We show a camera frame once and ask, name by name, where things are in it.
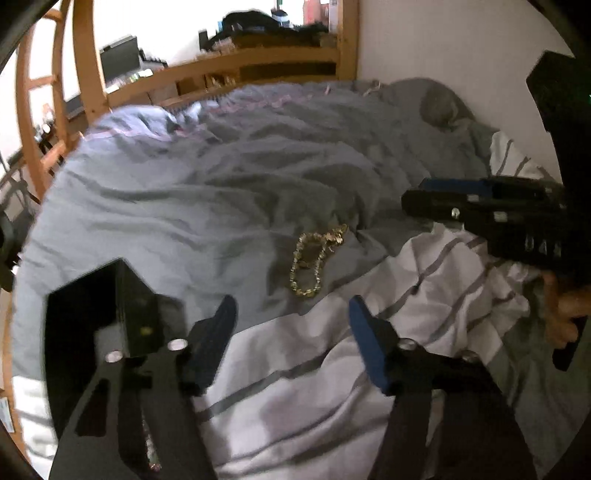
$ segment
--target finger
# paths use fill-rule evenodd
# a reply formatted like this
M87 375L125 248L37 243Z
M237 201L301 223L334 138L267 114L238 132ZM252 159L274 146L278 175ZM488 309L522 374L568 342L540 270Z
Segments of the finger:
M543 272L546 317L558 313L558 279L552 272Z
M581 288L564 293L558 300L558 314L568 318L591 314L591 289Z
M556 331L549 323L546 324L545 336L546 341L554 348L562 350L564 347L566 347L567 342L562 340L558 334L556 334Z
M579 331L573 322L561 322L554 328L556 335L563 342L576 342L579 338Z

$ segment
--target gold necklace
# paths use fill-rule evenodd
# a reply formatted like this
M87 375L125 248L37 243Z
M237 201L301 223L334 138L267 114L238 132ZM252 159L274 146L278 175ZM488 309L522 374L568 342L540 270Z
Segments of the gold necklace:
M329 254L335 253L335 247L338 247L345 241L343 236L345 235L347 229L347 225L343 224L339 225L337 228L333 228L324 235L319 233L302 233L300 235L295 247L294 261L291 264L290 271L290 286L296 295L299 297L313 297L320 291L322 288L321 274L322 268L324 267L324 262L326 261L326 258ZM306 262L303 260L304 248L308 243L320 245L320 252L318 253L318 258L316 258L316 260L313 262L314 277L316 278L314 288L302 290L296 280L296 272L301 268L311 268L312 262Z

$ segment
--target wooden bunk bed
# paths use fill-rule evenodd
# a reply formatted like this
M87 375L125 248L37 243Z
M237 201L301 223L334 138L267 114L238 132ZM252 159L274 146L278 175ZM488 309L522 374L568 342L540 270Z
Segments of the wooden bunk bed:
M248 83L292 82L304 83L325 80L353 80L357 75L358 63L358 30L359 0L339 0L339 27L336 47L271 47L245 48L231 53L205 56L196 61L179 64L168 69L154 72L150 77L142 78L125 85L118 90L107 93L103 78L102 66L94 38L93 7L94 0L63 0L60 9L47 11L43 18L56 23L53 41L51 75L31 79L29 75L31 46L35 25L22 38L17 56L16 100L17 117L22 141L22 159L20 166L25 166L38 198L42 201L50 187L52 176L50 171L60 158L67 159L68 153L76 148L83 132L72 133L68 125L66 101L63 92L62 56L64 32L68 11L73 4L73 42L76 70L80 85L82 103L88 123L91 125L113 108L125 105L138 95L154 89L199 76L239 70L241 67L287 63L328 63L336 64L336 74L321 75L279 75L269 79L255 79L248 82L236 82L214 88L197 90L188 94L167 99L161 105L173 108L216 95L228 93ZM53 89L55 111L55 130L57 142L45 155L41 155L34 138L33 120L31 117L30 92L44 86ZM9 325L10 313L6 322L6 335L2 353L5 382L11 383L11 349ZM5 391L11 408L14 409L12 388ZM26 455L21 437L18 417L12 410L12 419L16 432L12 435L23 455Z

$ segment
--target wooden ladder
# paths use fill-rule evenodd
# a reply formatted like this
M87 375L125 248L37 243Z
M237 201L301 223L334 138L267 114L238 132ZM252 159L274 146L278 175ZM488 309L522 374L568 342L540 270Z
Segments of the wooden ladder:
M76 146L76 141L80 137L80 134L71 137L68 135L66 103L62 84L64 33L71 1L63 0L59 10L51 9L43 16L43 18L53 20L56 23L51 75L37 79L30 78L31 46L33 44L35 25L29 29L18 47L16 72L18 127L21 134L22 154L40 200L43 199L50 185L49 170L58 162L60 157L65 157ZM39 158L40 150L34 138L33 120L31 118L30 92L47 85L50 85L53 89L53 108L58 143L42 158Z

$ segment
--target metal screw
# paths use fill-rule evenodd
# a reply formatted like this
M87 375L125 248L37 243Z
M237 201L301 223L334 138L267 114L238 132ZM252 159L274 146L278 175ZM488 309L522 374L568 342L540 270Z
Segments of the metal screw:
M105 360L107 361L108 364L115 364L119 360L122 360L122 359L123 359L123 354L118 350L113 350L112 352L107 353L105 355Z
M468 362L469 364L479 364L480 357L477 353L474 353L472 350L464 350L461 353L462 360Z
M184 338L175 338L174 340L169 341L168 350L171 352L178 352L179 350L185 350L188 345L189 342Z
M398 341L398 348L401 350L413 351L417 347L417 343L411 338L401 338Z

